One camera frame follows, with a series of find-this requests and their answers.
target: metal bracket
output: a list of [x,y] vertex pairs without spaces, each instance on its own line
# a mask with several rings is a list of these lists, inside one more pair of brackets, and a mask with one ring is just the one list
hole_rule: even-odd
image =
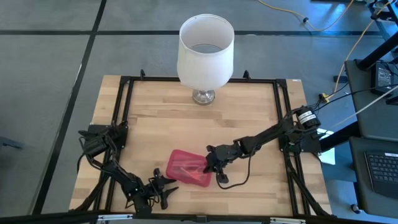
[[287,88],[286,79],[277,78],[276,83],[278,83],[282,88]]
[[371,19],[377,20],[380,19],[382,21],[391,21],[391,22],[397,22],[393,16],[393,13],[391,12],[380,12],[378,15],[376,15],[376,12],[372,13]]
[[126,84],[130,80],[130,77],[122,76],[120,77],[120,85]]
[[98,222],[111,221],[111,220],[128,220],[132,219],[132,214],[123,215],[98,215]]
[[250,74],[249,74],[249,72],[248,72],[247,70],[244,71],[244,73],[243,73],[243,78],[245,78],[246,81],[248,81],[248,80],[251,79],[251,78],[250,78]]
[[206,223],[207,221],[207,216],[206,215],[197,215],[197,223]]
[[139,72],[139,77],[140,77],[141,80],[144,80],[144,79],[145,79],[145,72],[144,72],[144,69],[141,69],[141,71]]
[[271,217],[271,223],[284,223],[284,224],[305,224],[305,220],[294,218],[275,218]]

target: keyboard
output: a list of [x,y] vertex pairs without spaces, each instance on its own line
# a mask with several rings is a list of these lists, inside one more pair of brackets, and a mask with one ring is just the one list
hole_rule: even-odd
[[365,152],[373,191],[398,199],[398,153]]

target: silver lamp base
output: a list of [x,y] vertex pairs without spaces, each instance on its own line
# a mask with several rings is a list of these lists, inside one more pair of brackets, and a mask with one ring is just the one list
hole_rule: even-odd
[[194,102],[202,106],[209,105],[214,101],[215,98],[216,93],[214,92],[214,90],[193,90],[192,92],[192,99],[194,100]]

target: black desk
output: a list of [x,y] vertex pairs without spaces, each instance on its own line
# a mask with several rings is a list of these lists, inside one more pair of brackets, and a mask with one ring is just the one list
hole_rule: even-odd
[[372,191],[365,151],[398,152],[398,142],[388,142],[365,138],[350,138],[357,182],[354,183],[359,209],[371,215],[398,218],[398,200],[379,195]]
[[[351,92],[370,88],[370,71],[360,70],[353,60],[346,61],[345,67]],[[395,77],[394,81],[398,83],[398,78]],[[362,109],[377,97],[379,96],[370,91],[352,95],[355,111]],[[398,106],[387,105],[386,101],[381,99],[358,114],[357,120],[330,137],[322,139],[322,151],[348,141],[350,136],[398,142]]]

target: yellow cable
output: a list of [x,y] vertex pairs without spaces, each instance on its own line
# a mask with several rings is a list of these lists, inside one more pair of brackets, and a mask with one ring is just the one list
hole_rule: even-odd
[[[261,3],[261,4],[263,4],[263,5],[267,6],[267,7],[270,7],[271,9],[279,10],[279,11],[282,11],[282,12],[289,12],[289,13],[298,15],[298,16],[300,16],[300,17],[303,18],[303,19],[305,18],[305,16],[301,15],[301,14],[298,13],[298,12],[295,12],[295,11],[292,11],[292,10],[288,10],[288,9],[282,9],[282,8],[279,8],[279,7],[270,6],[270,5],[268,5],[267,3],[262,2],[261,0],[258,0],[258,1],[259,1],[259,3]],[[341,15],[340,15],[332,24],[330,24],[328,27],[326,27],[326,28],[324,28],[324,29],[317,29],[317,28],[315,28],[315,27],[310,23],[310,21],[308,21],[308,20],[307,20],[305,23],[307,23],[308,25],[310,25],[310,27],[311,27],[313,30],[316,30],[316,31],[324,31],[324,30],[327,30],[327,29],[331,28],[333,25],[335,25],[335,23],[346,13],[346,11],[347,11],[348,8],[352,5],[353,2],[354,2],[354,0],[351,0],[351,2],[348,4],[348,6],[347,6],[347,8],[344,10],[344,12],[341,13]]]
[[[380,12],[388,5],[392,2],[393,0],[390,0],[389,2],[385,3],[385,5],[383,5],[383,7],[380,8],[380,10],[376,13],[376,15],[379,15]],[[359,37],[359,39],[356,41],[356,43],[354,44],[353,48],[350,50],[349,54],[347,55],[346,59],[344,61],[347,61],[349,56],[351,55],[351,53],[353,52],[353,50],[355,49],[355,47],[358,45],[359,41],[362,39],[363,35],[365,34],[365,32],[369,29],[369,27],[372,25],[373,20],[369,23],[369,25],[365,28],[365,30],[363,30],[361,36]],[[326,97],[327,100],[329,100],[332,96],[335,95],[336,91],[337,91],[337,87],[338,87],[338,81],[340,79],[341,73],[343,73],[343,69],[344,69],[344,62],[343,65],[341,66],[340,69],[340,73],[337,76],[337,80],[336,80],[336,86],[335,86],[335,90],[333,91],[333,93],[329,96]]]

